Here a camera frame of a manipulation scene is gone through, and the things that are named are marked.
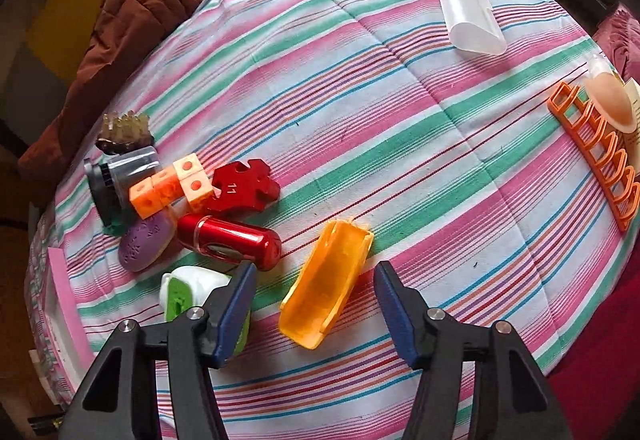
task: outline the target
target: blue gripper pad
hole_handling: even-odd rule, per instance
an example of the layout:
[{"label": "blue gripper pad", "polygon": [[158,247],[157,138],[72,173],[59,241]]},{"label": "blue gripper pad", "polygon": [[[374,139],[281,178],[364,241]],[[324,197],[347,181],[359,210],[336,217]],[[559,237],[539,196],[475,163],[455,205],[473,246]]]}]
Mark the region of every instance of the blue gripper pad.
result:
[{"label": "blue gripper pad", "polygon": [[415,331],[424,327],[424,312],[428,306],[417,290],[402,285],[388,261],[380,261],[376,265],[373,290],[398,356],[415,369],[420,358],[415,344]]},{"label": "blue gripper pad", "polygon": [[247,268],[242,268],[241,266],[227,286],[217,288],[211,292],[211,295],[214,295],[218,290],[231,292],[223,296],[228,298],[228,304],[223,309],[218,321],[218,341],[212,355],[213,362],[218,367],[222,366],[236,349],[236,343],[242,333],[244,320],[251,309],[251,302],[254,299],[257,283],[256,272],[257,270],[253,263]]}]

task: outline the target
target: yellow plastic scoop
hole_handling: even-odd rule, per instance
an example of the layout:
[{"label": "yellow plastic scoop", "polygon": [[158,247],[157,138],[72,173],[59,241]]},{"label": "yellow plastic scoop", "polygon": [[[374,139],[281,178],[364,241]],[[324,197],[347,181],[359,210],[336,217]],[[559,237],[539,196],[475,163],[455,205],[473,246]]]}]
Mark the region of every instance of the yellow plastic scoop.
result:
[{"label": "yellow plastic scoop", "polygon": [[309,350],[329,333],[351,295],[373,233],[345,220],[326,224],[280,304],[280,331]]}]

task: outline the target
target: metal screw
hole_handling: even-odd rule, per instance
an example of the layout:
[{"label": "metal screw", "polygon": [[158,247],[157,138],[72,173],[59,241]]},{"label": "metal screw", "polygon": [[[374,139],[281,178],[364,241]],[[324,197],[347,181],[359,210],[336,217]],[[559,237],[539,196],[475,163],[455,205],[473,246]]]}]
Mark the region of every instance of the metal screw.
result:
[{"label": "metal screw", "polygon": [[126,333],[132,331],[135,327],[136,322],[133,319],[124,319],[124,321],[121,321],[118,325],[118,330]]},{"label": "metal screw", "polygon": [[434,321],[442,321],[447,315],[442,308],[429,308],[427,310],[427,315],[429,319],[433,319]]},{"label": "metal screw", "polygon": [[498,330],[500,334],[510,334],[513,327],[507,321],[498,321],[495,324],[495,329]]},{"label": "metal screw", "polygon": [[193,321],[200,319],[204,315],[204,308],[192,306],[187,310],[187,317]]}]

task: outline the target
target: red puzzle piece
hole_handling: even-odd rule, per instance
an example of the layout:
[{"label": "red puzzle piece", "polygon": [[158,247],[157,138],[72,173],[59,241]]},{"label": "red puzzle piece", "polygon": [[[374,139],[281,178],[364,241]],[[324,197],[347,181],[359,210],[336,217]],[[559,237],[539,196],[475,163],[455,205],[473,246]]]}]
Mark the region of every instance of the red puzzle piece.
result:
[{"label": "red puzzle piece", "polygon": [[271,168],[259,158],[242,162],[232,162],[213,172],[211,183],[222,192],[218,198],[208,198],[203,206],[216,214],[238,214],[248,211],[263,211],[267,203],[277,200],[280,186],[269,174]]}]

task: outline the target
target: purple soap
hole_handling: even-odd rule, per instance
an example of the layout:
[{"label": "purple soap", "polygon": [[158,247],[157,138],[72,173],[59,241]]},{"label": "purple soap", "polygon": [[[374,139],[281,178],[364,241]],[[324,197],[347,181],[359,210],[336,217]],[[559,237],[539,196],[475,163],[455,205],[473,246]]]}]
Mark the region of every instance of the purple soap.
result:
[{"label": "purple soap", "polygon": [[137,221],[121,238],[120,264],[130,272],[147,268],[167,248],[175,234],[175,216],[171,208]]}]

